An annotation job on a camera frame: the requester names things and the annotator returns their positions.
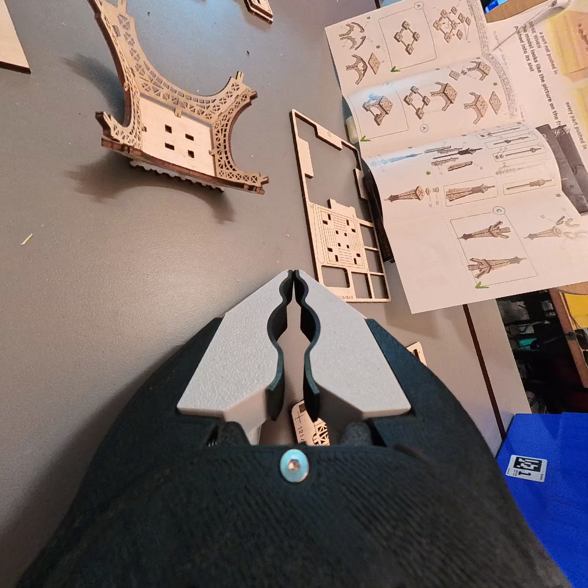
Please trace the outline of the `wooden tower base model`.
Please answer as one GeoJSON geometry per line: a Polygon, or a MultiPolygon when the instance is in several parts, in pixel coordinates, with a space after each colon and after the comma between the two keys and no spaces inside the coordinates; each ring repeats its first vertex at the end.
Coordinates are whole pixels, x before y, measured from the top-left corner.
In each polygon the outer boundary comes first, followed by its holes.
{"type": "Polygon", "coordinates": [[[96,112],[101,144],[133,166],[200,183],[264,194],[269,178],[235,164],[231,134],[240,113],[257,97],[238,71],[213,95],[186,92],[153,67],[138,41],[127,2],[89,1],[113,57],[125,97],[123,123],[96,112]]]}

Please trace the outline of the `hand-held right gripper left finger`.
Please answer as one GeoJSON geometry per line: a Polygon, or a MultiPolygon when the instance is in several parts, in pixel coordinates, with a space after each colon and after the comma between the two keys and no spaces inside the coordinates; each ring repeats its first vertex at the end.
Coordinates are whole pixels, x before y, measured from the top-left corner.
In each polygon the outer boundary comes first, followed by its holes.
{"type": "Polygon", "coordinates": [[[180,413],[237,422],[258,444],[261,426],[283,407],[278,339],[288,326],[292,290],[293,271],[285,270],[224,315],[178,402],[180,413]]]}

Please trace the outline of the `printed tag sticker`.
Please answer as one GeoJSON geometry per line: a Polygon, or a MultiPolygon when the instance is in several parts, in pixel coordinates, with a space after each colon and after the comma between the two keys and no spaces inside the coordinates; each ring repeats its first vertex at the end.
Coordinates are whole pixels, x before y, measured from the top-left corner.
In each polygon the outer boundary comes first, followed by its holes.
{"type": "Polygon", "coordinates": [[[512,454],[506,468],[506,476],[543,483],[546,479],[548,460],[512,454]]]}

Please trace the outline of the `wooden puzzle sheet frame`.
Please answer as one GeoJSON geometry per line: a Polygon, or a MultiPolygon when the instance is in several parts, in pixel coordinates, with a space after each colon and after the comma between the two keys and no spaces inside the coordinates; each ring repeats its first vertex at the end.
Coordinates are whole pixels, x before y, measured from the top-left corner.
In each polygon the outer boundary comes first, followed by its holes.
{"type": "Polygon", "coordinates": [[[290,112],[293,144],[302,201],[316,279],[345,302],[388,303],[390,291],[384,271],[376,225],[372,221],[371,199],[364,185],[364,171],[358,150],[346,140],[300,113],[290,112]],[[319,139],[336,153],[349,152],[350,168],[359,203],[367,206],[367,219],[354,206],[327,198],[326,205],[311,199],[307,181],[315,177],[309,143],[299,134],[299,123],[313,129],[319,139]]]}

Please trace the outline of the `blue plastic bin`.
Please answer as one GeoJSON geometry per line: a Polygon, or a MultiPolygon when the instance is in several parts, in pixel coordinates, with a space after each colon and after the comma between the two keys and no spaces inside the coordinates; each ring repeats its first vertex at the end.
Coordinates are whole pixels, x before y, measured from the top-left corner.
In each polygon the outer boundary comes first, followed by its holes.
{"type": "Polygon", "coordinates": [[[548,554],[574,587],[587,587],[587,415],[515,415],[497,462],[548,554]],[[512,454],[548,460],[545,482],[506,476],[512,454]]]}

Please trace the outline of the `grey desk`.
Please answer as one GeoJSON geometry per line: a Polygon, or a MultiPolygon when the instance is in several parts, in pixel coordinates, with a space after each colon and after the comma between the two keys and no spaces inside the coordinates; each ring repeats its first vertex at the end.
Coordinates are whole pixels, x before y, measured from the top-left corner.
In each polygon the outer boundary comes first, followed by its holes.
{"type": "Polygon", "coordinates": [[[7,1],[31,74],[1,70],[1,587],[68,511],[139,386],[212,318],[285,269],[314,275],[290,124],[346,138],[324,28],[374,1],[129,1],[161,75],[188,92],[236,71],[258,98],[232,133],[264,195],[132,168],[100,145],[123,92],[87,1],[7,1]],[[33,238],[20,243],[30,234],[33,238]]]}

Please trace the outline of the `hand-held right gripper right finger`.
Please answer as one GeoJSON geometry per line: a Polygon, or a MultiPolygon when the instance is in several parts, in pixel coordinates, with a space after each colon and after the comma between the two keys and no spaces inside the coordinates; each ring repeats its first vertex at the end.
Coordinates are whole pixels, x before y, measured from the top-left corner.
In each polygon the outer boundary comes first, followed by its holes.
{"type": "Polygon", "coordinates": [[[354,423],[411,411],[384,352],[363,314],[303,270],[295,270],[300,330],[308,340],[303,395],[312,420],[327,425],[329,440],[342,445],[354,423]]]}

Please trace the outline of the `wooden frame with yellow panel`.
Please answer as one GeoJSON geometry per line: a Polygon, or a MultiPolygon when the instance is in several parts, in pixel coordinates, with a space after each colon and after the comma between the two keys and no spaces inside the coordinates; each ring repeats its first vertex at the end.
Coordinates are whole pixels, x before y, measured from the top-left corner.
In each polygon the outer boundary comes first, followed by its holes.
{"type": "Polygon", "coordinates": [[[587,388],[587,283],[548,290],[580,381],[587,388]]]}

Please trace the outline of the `plain wooden sheet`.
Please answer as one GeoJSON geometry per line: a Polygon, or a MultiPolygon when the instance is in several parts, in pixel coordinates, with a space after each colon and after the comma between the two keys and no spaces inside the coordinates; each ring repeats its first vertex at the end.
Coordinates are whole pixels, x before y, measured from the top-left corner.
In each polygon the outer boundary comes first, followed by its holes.
{"type": "Polygon", "coordinates": [[[1,68],[31,74],[28,60],[5,1],[1,1],[1,68]]]}

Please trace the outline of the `paper instruction booklet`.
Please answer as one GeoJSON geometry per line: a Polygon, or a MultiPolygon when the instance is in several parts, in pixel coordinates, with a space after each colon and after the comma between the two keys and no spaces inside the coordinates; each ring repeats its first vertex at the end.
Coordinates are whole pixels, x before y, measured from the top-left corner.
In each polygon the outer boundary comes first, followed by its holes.
{"type": "Polygon", "coordinates": [[[411,312],[587,280],[587,1],[494,24],[401,1],[325,33],[411,312]]]}

